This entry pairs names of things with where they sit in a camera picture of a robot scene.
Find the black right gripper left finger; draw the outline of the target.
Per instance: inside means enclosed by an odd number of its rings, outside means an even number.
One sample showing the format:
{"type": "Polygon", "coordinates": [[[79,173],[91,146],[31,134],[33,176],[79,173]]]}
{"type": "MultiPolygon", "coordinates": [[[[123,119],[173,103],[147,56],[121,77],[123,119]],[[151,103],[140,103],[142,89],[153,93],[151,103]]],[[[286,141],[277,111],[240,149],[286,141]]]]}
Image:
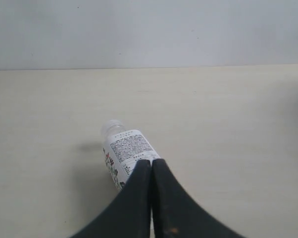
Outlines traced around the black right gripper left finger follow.
{"type": "Polygon", "coordinates": [[[73,237],[150,237],[150,176],[150,161],[137,161],[129,179],[114,200],[73,237]]]}

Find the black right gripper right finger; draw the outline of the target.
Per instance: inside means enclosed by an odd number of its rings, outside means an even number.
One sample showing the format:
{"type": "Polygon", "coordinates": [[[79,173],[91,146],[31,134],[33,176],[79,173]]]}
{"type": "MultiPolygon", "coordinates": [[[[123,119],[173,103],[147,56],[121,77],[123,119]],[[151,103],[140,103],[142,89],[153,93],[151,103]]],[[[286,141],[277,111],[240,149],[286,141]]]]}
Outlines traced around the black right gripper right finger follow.
{"type": "Polygon", "coordinates": [[[151,207],[156,238],[241,237],[187,194],[164,159],[153,161],[151,178],[151,207]]]}

